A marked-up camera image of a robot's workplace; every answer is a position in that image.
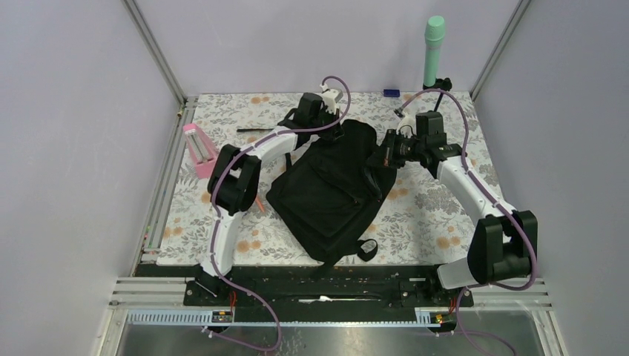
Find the black student backpack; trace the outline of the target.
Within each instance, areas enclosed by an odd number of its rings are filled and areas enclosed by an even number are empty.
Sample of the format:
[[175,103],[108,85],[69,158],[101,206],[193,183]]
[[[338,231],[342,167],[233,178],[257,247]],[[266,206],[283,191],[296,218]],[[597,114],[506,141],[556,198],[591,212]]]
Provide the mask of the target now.
[[271,184],[266,199],[305,252],[332,266],[347,255],[369,262],[378,243],[362,238],[397,179],[371,166],[375,129],[348,119],[333,142],[319,139]]

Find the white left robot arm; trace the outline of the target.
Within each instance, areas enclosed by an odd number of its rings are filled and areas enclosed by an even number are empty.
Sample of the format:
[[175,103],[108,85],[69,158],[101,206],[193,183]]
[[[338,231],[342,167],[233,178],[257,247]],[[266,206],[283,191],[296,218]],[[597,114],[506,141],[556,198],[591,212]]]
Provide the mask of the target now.
[[298,106],[289,111],[269,133],[241,148],[224,145],[208,181],[213,221],[206,256],[200,263],[209,274],[202,285],[202,296],[219,305],[230,295],[228,282],[220,277],[230,272],[237,233],[244,214],[254,204],[261,168],[307,143],[311,136],[335,139],[340,135],[339,89],[305,93]]

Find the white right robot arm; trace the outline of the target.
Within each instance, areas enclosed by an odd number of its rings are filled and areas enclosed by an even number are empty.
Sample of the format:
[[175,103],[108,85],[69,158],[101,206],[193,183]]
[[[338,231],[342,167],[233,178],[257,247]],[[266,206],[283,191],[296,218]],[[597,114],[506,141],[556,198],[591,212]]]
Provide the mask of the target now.
[[417,162],[449,189],[475,225],[465,258],[437,268],[437,278],[425,286],[432,304],[442,306],[455,289],[493,284],[527,276],[536,278],[537,219],[530,211],[518,211],[500,200],[473,169],[464,149],[449,143],[444,119],[429,111],[412,116],[401,109],[397,128],[387,130],[370,163],[399,169]]

